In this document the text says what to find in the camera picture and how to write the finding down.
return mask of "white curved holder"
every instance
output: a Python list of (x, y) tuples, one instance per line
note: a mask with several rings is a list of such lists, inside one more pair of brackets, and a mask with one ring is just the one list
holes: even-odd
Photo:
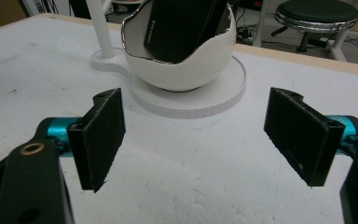
[(229, 6), (220, 21), (219, 34), (206, 40), (179, 63), (156, 60), (145, 49), (152, 6), (153, 0), (144, 1), (122, 23), (124, 54), (131, 70), (149, 84), (168, 91), (191, 91), (218, 77), (231, 60), (236, 40), (235, 19)]
[(165, 91), (146, 83), (131, 71), (123, 50), (113, 49), (102, 4), (93, 0), (87, 2), (102, 49), (92, 55), (92, 66), (99, 71), (128, 76), (131, 94), (143, 108), (167, 118), (201, 119), (228, 110), (243, 96), (246, 74), (235, 57), (228, 60), (228, 65), (217, 78), (193, 91)]

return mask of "stool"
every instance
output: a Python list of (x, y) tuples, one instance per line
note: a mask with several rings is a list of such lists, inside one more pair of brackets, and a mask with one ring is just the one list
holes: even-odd
[(337, 33), (349, 30), (358, 19), (358, 10), (337, 0), (289, 0), (280, 4), (275, 20), (304, 31), (297, 52), (306, 52), (310, 33)]

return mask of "white table surface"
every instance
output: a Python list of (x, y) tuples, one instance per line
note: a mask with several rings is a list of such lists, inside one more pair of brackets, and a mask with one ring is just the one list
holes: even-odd
[[(112, 30), (114, 46), (119, 32)], [(31, 18), (0, 29), (0, 160), (47, 117), (81, 117), (95, 94), (123, 90), (127, 132), (107, 182), (81, 189), (62, 159), (76, 223), (343, 223), (339, 190), (351, 159), (336, 156), (309, 188), (263, 131), (269, 88), (297, 91), (323, 114), (358, 117), (358, 76), (235, 52), (243, 98), (206, 119), (167, 119), (133, 100), (128, 80), (95, 71), (91, 26)]]

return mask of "white round base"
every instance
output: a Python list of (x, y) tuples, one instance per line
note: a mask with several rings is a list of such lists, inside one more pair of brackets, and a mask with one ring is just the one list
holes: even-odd
[(228, 110), (243, 96), (245, 79), (245, 69), (235, 57), (214, 81), (193, 91), (165, 91), (130, 73), (135, 101), (154, 114), (173, 119), (201, 119)]

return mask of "white stand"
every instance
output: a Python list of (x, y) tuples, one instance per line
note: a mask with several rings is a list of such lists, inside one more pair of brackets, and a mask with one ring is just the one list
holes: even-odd
[(234, 106), (245, 91), (245, 70), (233, 58), (214, 81), (193, 91), (170, 92), (152, 86), (133, 74), (121, 49), (113, 49), (100, 1), (87, 0), (101, 51), (92, 55), (92, 66), (103, 72), (129, 77), (131, 93), (143, 108), (173, 119), (200, 119), (219, 114)]

